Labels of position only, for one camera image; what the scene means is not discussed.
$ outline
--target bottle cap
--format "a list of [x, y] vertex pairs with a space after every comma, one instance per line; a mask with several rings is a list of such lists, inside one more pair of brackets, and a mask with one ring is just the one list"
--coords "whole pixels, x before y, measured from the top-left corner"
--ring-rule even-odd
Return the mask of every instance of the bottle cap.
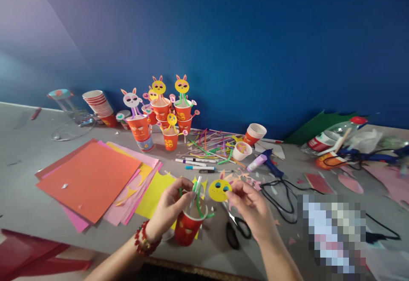
[[363, 118], [363, 117], [360, 117], [360, 116], [352, 117], [350, 121], [351, 121], [352, 123], [357, 124], [357, 125], [363, 125], [363, 124], [365, 124], [365, 123], [368, 122], [367, 119], [365, 119], [365, 118]]

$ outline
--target glue stick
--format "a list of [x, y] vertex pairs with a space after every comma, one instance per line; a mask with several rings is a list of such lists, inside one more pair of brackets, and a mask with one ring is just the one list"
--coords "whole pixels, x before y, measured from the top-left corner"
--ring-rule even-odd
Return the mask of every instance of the glue stick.
[[249, 166], [247, 166], [247, 171], [252, 172], [260, 167], [265, 161], [267, 161], [267, 157], [265, 155], [259, 155]]

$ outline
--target gray table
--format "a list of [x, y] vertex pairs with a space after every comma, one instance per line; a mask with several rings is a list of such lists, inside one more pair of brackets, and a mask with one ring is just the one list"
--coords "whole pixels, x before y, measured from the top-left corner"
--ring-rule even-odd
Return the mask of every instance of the gray table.
[[[0, 118], [2, 118], [0, 122], [0, 215], [3, 215], [0, 218], [0, 228], [99, 252], [113, 253], [133, 235], [144, 218], [135, 215], [127, 226], [118, 227], [101, 220], [89, 230], [78, 234], [57, 202], [35, 186], [37, 178], [34, 174], [91, 138], [104, 142], [113, 141], [138, 151], [132, 134], [122, 128], [96, 126], [90, 133], [75, 140], [55, 142], [49, 137], [56, 128], [67, 121], [66, 115], [62, 112], [43, 109], [36, 120], [22, 122], [20, 118], [25, 111], [31, 114], [34, 109], [0, 103]], [[187, 151], [186, 145], [179, 142], [175, 153], [169, 153], [164, 149], [162, 135], [156, 131], [153, 136], [155, 148], [149, 155], [159, 158], [164, 163], [161, 173], [171, 171], [175, 176], [193, 179], [197, 174], [196, 171], [185, 170], [183, 165], [172, 161], [175, 153]], [[317, 173], [318, 169], [314, 163], [296, 146], [283, 145], [283, 148], [286, 159], [279, 161], [278, 166], [285, 173], [285, 179], [296, 184], [297, 179], [302, 178], [303, 173]], [[252, 159], [253, 157], [250, 157], [244, 163], [248, 164]], [[8, 166], [19, 160], [21, 162]], [[235, 164], [226, 163], [223, 168], [237, 169], [237, 167]], [[257, 171], [260, 178], [265, 178], [267, 181], [273, 180], [265, 166]], [[329, 171], [321, 170], [321, 172], [338, 194], [347, 195], [347, 200], [350, 202], [361, 203], [362, 209], [368, 210], [373, 217], [400, 233], [402, 241], [386, 242], [387, 248], [409, 251], [408, 212], [395, 202], [383, 197], [386, 190], [380, 182], [365, 171], [355, 172], [365, 190], [364, 195], [357, 195], [339, 183], [336, 175]], [[218, 176], [218, 174], [209, 174], [207, 176], [209, 183], [218, 179]], [[276, 187], [276, 190], [278, 195], [274, 197], [288, 207], [282, 188]], [[290, 237], [297, 241], [296, 244], [288, 246], [288, 250], [305, 280], [324, 280], [326, 270], [324, 267], [316, 266], [310, 256], [301, 221], [295, 225], [289, 225], [281, 219], [275, 208], [273, 208], [273, 213], [281, 223], [278, 229], [284, 242], [287, 244]], [[219, 209], [214, 218], [204, 222], [201, 237], [190, 247], [179, 247], [172, 242], [162, 243], [154, 256], [241, 276], [266, 279], [257, 243], [254, 239], [245, 240], [239, 234], [242, 249], [239, 251], [231, 249], [225, 238], [226, 221], [226, 214]], [[386, 233], [372, 221], [368, 220], [368, 224], [373, 231]]]

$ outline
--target stack of construction paper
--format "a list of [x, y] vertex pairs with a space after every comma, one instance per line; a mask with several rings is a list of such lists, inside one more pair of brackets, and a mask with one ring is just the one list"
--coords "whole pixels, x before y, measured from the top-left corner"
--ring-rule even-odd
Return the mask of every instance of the stack of construction paper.
[[153, 176], [158, 159], [95, 139], [36, 174], [37, 187], [56, 199], [78, 232], [101, 217], [127, 224]]

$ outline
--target human hand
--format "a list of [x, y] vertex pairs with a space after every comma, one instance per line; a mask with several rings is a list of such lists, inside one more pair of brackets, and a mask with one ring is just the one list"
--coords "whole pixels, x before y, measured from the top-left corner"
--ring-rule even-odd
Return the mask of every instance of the human hand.
[[259, 245], [270, 242], [277, 233], [277, 228], [273, 213], [263, 196], [243, 181], [236, 182], [232, 186], [232, 191], [226, 192], [226, 195], [243, 216]]
[[[179, 188], [187, 190], [188, 193], [180, 197]], [[192, 201], [195, 196], [192, 188], [193, 183], [190, 180], [179, 178], [164, 190], [155, 213], [146, 225], [146, 236], [150, 243], [157, 241], [173, 225], [183, 208]]]

